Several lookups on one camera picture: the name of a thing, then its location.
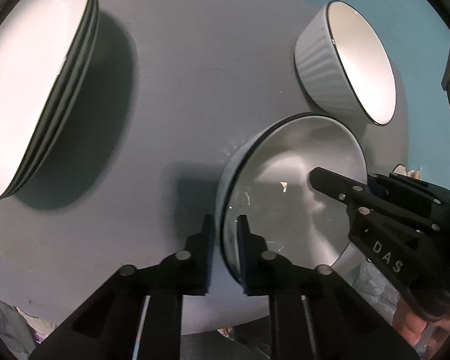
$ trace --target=screw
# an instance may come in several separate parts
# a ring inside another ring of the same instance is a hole
[[[368,215],[368,214],[370,214],[370,208],[359,207],[358,212],[360,212],[362,215]]]
[[[317,265],[317,271],[318,271],[321,275],[328,276],[328,275],[331,274],[334,270],[332,269],[331,266],[329,266],[329,265],[327,265],[327,264],[321,264],[321,265]]]
[[[136,270],[137,268],[135,268],[133,265],[128,264],[120,268],[120,274],[122,276],[132,276]]]
[[[179,250],[175,253],[175,258],[180,261],[188,260],[192,254],[188,250]]]
[[[277,254],[271,250],[266,250],[266,251],[262,252],[262,254],[260,256],[262,256],[262,258],[267,261],[271,261],[271,260],[274,260],[277,258]]]

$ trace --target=teal wall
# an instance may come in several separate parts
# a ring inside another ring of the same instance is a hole
[[[330,0],[304,0],[318,8]],[[358,10],[396,64],[408,103],[408,167],[450,189],[450,110],[442,81],[450,31],[426,0],[342,0]]]

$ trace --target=white bowl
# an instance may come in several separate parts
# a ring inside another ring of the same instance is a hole
[[[382,42],[350,5],[331,1],[295,46],[300,79],[317,105],[336,116],[384,126],[395,112],[395,78]]]
[[[242,214],[269,250],[296,265],[332,266],[346,249],[346,206],[311,188],[308,174],[316,167],[367,182],[365,159],[354,135],[321,115],[298,114],[280,121],[228,162],[218,187],[215,225],[223,258],[236,280],[236,218]]]
[[[39,121],[88,2],[19,0],[0,24],[0,198],[47,129]]]

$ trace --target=stack of plates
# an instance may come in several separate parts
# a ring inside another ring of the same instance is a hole
[[[97,0],[0,1],[0,199],[35,174],[63,129],[98,14]]]

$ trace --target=gray table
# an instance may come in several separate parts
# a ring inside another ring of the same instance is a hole
[[[296,78],[301,0],[100,0],[89,72],[39,173],[0,202],[0,298],[63,321],[121,264],[156,264],[213,213],[227,160],[249,138],[316,110]],[[407,160],[407,113],[351,126],[371,171]],[[211,292],[184,301],[183,333],[267,314],[215,248]]]

